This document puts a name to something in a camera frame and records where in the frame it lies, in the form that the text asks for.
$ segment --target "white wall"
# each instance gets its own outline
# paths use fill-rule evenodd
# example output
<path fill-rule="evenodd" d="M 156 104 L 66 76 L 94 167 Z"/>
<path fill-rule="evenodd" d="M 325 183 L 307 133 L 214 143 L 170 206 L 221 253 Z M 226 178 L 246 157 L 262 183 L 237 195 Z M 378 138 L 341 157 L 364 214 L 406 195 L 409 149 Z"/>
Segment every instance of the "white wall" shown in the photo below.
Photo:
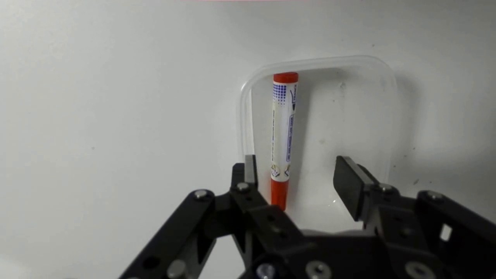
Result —
<path fill-rule="evenodd" d="M 116 277 L 195 188 L 223 192 L 243 81 L 373 54 L 398 79 L 392 183 L 496 222 L 496 2 L 0 2 L 0 277 Z M 234 248 L 204 277 L 234 277 Z"/>

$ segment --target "plastic lid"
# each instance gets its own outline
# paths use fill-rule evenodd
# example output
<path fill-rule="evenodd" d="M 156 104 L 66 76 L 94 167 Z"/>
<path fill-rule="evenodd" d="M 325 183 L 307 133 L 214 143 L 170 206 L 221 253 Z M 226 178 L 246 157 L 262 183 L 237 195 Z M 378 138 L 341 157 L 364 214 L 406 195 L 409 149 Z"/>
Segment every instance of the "plastic lid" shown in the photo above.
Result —
<path fill-rule="evenodd" d="M 294 73 L 294 71 L 276 73 L 273 81 L 279 82 L 279 84 L 296 84 L 297 82 L 297 73 Z"/>
<path fill-rule="evenodd" d="M 285 200 L 288 197 L 288 181 L 269 180 L 271 203 L 285 211 Z"/>

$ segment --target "red cap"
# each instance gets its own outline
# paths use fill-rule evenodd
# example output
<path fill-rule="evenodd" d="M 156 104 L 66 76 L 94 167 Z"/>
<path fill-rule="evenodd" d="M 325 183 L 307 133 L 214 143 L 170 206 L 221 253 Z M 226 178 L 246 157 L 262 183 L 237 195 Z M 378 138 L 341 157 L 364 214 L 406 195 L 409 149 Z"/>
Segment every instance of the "red cap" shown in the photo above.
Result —
<path fill-rule="evenodd" d="M 297 73 L 294 73 L 294 71 L 276 73 L 273 81 L 279 82 L 279 84 L 296 84 L 297 82 Z"/>
<path fill-rule="evenodd" d="M 288 197 L 288 181 L 269 180 L 271 203 L 285 211 L 285 200 Z"/>

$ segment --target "clear plastic container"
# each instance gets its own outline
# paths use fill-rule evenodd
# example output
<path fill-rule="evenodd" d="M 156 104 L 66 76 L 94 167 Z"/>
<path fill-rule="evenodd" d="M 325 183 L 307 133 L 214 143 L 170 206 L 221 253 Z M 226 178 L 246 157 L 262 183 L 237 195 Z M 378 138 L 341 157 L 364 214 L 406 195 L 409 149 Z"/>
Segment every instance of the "clear plastic container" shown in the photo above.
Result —
<path fill-rule="evenodd" d="M 260 192 L 268 198 L 273 74 L 297 71 L 291 177 L 287 212 L 300 228 L 358 228 L 333 189 L 338 155 L 352 157 L 387 181 L 395 130 L 395 79 L 372 56 L 325 57 L 268 65 L 240 95 L 240 160 L 257 155 Z"/>

